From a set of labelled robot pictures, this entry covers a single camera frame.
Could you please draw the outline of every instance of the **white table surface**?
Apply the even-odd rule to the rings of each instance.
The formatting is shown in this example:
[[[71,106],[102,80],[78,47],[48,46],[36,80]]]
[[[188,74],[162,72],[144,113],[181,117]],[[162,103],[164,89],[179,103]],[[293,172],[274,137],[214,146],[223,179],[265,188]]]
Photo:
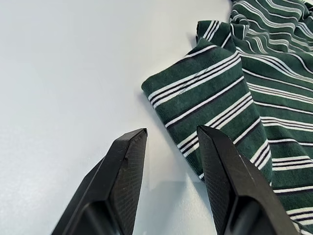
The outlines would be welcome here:
[[[140,86],[195,46],[228,0],[0,4],[0,233],[50,234],[125,132],[148,128],[134,235],[216,234],[203,183]]]

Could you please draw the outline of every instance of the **green striped cloth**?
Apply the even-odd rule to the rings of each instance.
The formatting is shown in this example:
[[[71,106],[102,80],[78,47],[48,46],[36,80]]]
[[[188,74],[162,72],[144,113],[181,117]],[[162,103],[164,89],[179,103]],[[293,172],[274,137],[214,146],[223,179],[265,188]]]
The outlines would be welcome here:
[[[261,170],[304,235],[313,233],[311,10],[297,0],[234,1],[229,23],[199,22],[197,46],[142,84],[201,179],[204,124]]]

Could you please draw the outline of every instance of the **fabric fold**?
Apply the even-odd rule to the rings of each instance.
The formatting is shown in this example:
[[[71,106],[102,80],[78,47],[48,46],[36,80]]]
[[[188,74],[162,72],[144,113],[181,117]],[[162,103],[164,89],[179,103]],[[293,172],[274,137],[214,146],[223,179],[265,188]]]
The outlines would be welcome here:
[[[198,22],[197,46],[142,84],[201,179],[196,127],[204,124],[255,164],[302,234],[313,233],[312,9],[234,1],[229,23]]]

